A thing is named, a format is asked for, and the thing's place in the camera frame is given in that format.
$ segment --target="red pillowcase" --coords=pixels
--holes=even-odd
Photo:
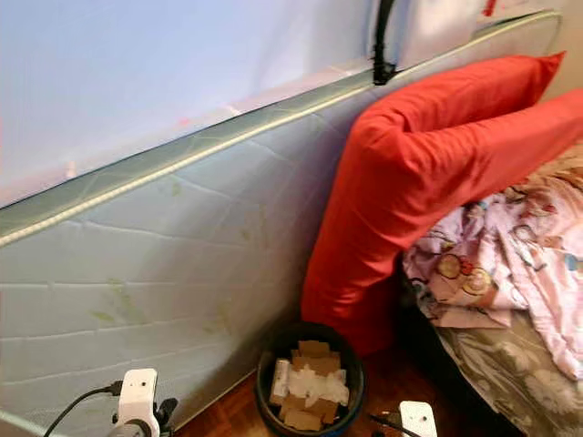
[[[503,189],[583,135],[583,91],[534,105],[563,55],[511,56],[402,88],[359,117],[304,282],[302,317],[360,352],[390,344],[395,258],[453,208]]]

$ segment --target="wooden floor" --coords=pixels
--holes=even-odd
[[[382,426],[375,425],[366,413],[398,412],[401,401],[429,402],[434,410],[439,437],[486,436],[480,424],[472,419],[464,405],[456,405],[446,393],[439,391],[415,367],[404,351],[397,348],[378,352],[364,360],[368,376],[368,390],[360,417],[348,437],[367,436],[373,431],[383,431],[387,437],[399,436]],[[229,392],[187,426],[177,432],[178,437],[271,437],[253,398],[254,376]]]

